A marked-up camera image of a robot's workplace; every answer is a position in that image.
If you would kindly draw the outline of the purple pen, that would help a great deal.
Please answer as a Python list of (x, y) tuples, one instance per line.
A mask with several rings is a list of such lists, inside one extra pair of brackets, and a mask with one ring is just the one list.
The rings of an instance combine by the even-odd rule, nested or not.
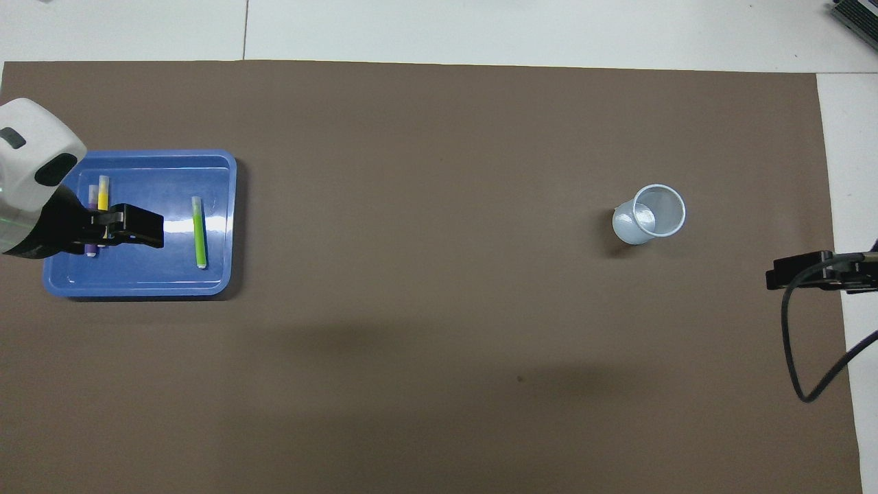
[[(88, 188), (88, 201), (87, 207), (90, 210), (96, 210), (98, 208), (99, 202), (99, 185), (92, 184)], [(86, 257), (96, 257), (97, 256), (97, 245), (95, 244), (87, 244), (85, 245), (85, 255)]]

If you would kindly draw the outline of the green pen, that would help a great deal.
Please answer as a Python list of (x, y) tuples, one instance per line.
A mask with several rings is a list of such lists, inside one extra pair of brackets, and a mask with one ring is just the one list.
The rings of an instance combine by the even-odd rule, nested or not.
[(208, 267), (206, 249), (206, 216), (204, 215), (203, 201), (200, 196), (194, 195), (191, 197), (191, 209), (195, 265), (198, 269), (206, 270)]

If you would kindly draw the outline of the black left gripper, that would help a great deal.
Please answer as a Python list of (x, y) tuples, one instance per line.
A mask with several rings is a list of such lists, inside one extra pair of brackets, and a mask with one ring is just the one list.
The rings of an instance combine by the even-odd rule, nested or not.
[[(86, 232), (93, 223), (102, 232)], [(21, 240), (2, 248), (3, 255), (46, 259), (62, 251), (84, 253), (82, 245), (145, 245), (164, 247), (164, 218), (128, 203), (107, 209), (87, 209), (72, 189), (60, 185), (42, 207), (34, 228)]]

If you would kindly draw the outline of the brown table mat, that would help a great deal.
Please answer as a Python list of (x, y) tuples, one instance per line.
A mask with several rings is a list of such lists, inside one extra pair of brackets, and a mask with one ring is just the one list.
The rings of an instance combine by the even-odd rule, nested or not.
[[(859, 494), (797, 400), (778, 257), (831, 249), (816, 77), (6, 63), (91, 149), (237, 160), (218, 301), (0, 258), (0, 494)], [(687, 208), (628, 245), (646, 185)]]

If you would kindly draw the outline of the clear plastic cup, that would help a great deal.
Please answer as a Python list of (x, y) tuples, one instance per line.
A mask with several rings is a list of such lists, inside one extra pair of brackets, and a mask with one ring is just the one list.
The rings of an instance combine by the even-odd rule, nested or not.
[(651, 184), (614, 210), (611, 226), (623, 243), (643, 245), (676, 235), (686, 219), (683, 197), (668, 185)]

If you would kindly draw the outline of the dark keyboard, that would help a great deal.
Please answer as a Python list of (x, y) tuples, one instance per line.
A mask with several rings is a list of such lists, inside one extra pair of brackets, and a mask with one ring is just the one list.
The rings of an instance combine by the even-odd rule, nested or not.
[(878, 0), (832, 0), (830, 13), (878, 51)]

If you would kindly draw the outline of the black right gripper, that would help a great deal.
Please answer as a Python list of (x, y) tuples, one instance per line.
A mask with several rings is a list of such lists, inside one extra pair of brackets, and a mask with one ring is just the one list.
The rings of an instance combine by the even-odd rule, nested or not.
[(878, 293), (878, 240), (864, 256), (862, 260), (860, 253), (819, 250), (781, 257), (766, 271), (766, 289), (785, 289), (796, 276), (807, 271), (810, 275), (800, 282), (801, 288), (846, 291), (847, 294)]

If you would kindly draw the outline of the blue plastic tray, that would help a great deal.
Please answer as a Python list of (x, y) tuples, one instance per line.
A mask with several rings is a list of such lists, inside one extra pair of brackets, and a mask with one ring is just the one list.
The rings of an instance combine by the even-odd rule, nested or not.
[[(233, 271), (237, 162), (225, 150), (90, 151), (64, 179), (80, 200), (100, 175), (113, 204), (130, 203), (164, 218), (164, 247), (123, 244), (96, 257), (60, 253), (43, 264), (48, 293), (75, 299), (210, 297)], [(208, 267), (195, 265), (191, 197), (206, 216)]]

